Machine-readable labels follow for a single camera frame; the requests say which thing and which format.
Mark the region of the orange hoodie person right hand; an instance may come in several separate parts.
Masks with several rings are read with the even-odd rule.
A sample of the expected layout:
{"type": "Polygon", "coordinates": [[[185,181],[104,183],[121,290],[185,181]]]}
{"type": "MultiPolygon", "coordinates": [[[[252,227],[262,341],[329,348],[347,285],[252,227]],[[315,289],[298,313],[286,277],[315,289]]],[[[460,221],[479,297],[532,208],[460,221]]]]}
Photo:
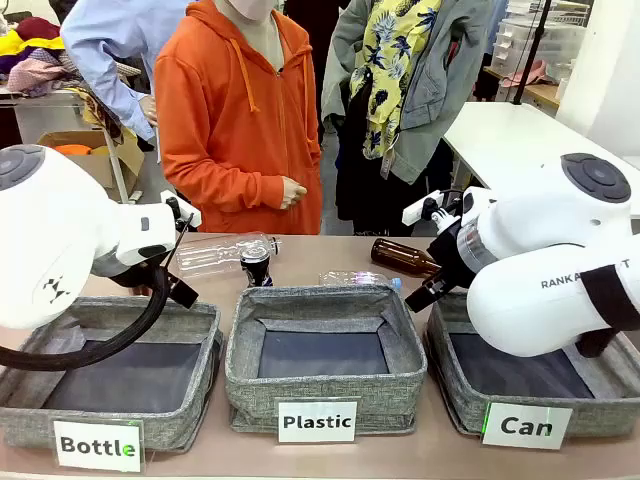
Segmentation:
{"type": "Polygon", "coordinates": [[[281,210],[288,210],[300,202],[307,194],[307,189],[295,180],[282,176],[283,197],[280,205],[281,210]]]}

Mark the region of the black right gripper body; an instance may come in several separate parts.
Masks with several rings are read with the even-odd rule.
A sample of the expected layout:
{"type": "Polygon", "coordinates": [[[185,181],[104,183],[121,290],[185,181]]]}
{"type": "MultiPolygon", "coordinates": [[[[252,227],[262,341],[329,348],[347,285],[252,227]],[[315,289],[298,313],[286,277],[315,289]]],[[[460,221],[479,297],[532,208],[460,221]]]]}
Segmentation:
{"type": "Polygon", "coordinates": [[[476,274],[465,264],[458,250],[457,236],[461,220],[457,219],[431,242],[427,252],[440,267],[431,280],[434,296],[444,296],[456,287],[468,289],[476,274]]]}

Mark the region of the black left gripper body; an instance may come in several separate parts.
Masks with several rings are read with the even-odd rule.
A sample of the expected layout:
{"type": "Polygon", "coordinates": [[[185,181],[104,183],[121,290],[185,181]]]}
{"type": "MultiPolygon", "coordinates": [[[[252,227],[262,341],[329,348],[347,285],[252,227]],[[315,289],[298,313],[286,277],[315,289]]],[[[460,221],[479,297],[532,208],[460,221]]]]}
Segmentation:
{"type": "Polygon", "coordinates": [[[157,260],[146,260],[132,266],[93,266],[92,274],[111,279],[134,296],[152,296],[155,293],[169,296],[171,292],[168,271],[157,260]]]}

